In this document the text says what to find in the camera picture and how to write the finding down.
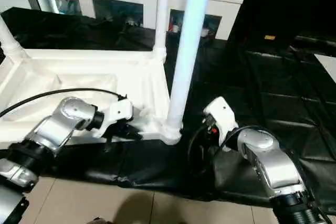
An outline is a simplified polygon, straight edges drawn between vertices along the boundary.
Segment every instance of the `black wire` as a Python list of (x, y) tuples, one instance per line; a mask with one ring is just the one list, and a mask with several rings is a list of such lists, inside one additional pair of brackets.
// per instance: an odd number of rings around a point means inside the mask
[(113, 94), (116, 95), (118, 97), (119, 100), (121, 99), (125, 99), (124, 96), (117, 94), (115, 92), (109, 91), (109, 90), (105, 90), (105, 89), (95, 89), (95, 88), (73, 88), (73, 89), (59, 89), (59, 90), (53, 90), (53, 91), (48, 91), (45, 93), (41, 93), (41, 94), (37, 94), (34, 95), (32, 97), (29, 97), (25, 100), (22, 100), (18, 103), (15, 103), (14, 105), (10, 106), (9, 108), (6, 108), (4, 111), (0, 112), (0, 118), (3, 117), (5, 114), (9, 113), (10, 111), (28, 103), (31, 101), (34, 101), (36, 99), (42, 98), (42, 97), (46, 97), (48, 95), (52, 95), (52, 94), (59, 94), (59, 93), (67, 93), (67, 92), (74, 92), (74, 91), (94, 91), (94, 92), (102, 92), (102, 93), (107, 93), (107, 94)]

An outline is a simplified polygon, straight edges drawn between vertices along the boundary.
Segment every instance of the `floor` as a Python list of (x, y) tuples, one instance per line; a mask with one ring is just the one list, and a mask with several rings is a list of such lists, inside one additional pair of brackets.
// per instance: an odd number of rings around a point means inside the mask
[(86, 224), (96, 217), (115, 224), (277, 223), (267, 208), (54, 178), (41, 178), (27, 197), (30, 206), (21, 224)]

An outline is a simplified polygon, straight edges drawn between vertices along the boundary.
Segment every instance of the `black plastic sheet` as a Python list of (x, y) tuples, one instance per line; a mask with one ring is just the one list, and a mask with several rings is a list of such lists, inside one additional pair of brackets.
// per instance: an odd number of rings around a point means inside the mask
[[(154, 31), (12, 8), (2, 13), (25, 48), (151, 50)], [(167, 36), (165, 72), (171, 89), (179, 36)], [(158, 140), (67, 146), (48, 175), (95, 183), (154, 189), (199, 200), (229, 200), (268, 206), (247, 161), (222, 153), (214, 173), (192, 177), (186, 148), (203, 108), (222, 95), (239, 125), (259, 124), (281, 138), (300, 158), (323, 210), (336, 214), (336, 84), (314, 55), (262, 54), (225, 42), (201, 40), (184, 117), (175, 146)]]

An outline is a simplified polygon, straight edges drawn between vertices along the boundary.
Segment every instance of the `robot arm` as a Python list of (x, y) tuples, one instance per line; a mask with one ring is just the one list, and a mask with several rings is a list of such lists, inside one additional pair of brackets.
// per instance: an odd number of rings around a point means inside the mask
[(29, 205), (23, 192), (30, 192), (40, 173), (57, 157), (74, 130), (92, 130), (101, 137), (108, 126), (133, 117), (128, 99), (113, 103), (104, 113), (83, 100), (63, 99), (52, 115), (44, 118), (24, 140), (9, 147), (0, 159), (0, 223), (19, 223)]
[[(210, 103), (204, 113), (208, 121), (219, 129), (219, 145), (222, 146), (229, 133), (238, 127), (234, 113), (223, 97)], [(249, 160), (256, 171), (279, 223), (326, 223), (313, 206), (294, 162), (273, 135), (246, 127), (237, 131), (233, 139), (237, 141), (237, 151)]]

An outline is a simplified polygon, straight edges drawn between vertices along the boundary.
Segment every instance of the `ribbed black joint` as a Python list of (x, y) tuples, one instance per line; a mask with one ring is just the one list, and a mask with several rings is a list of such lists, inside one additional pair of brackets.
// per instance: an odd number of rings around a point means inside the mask
[(317, 209), (309, 204), (306, 192), (281, 195), (270, 200), (280, 224), (312, 224), (322, 221)]

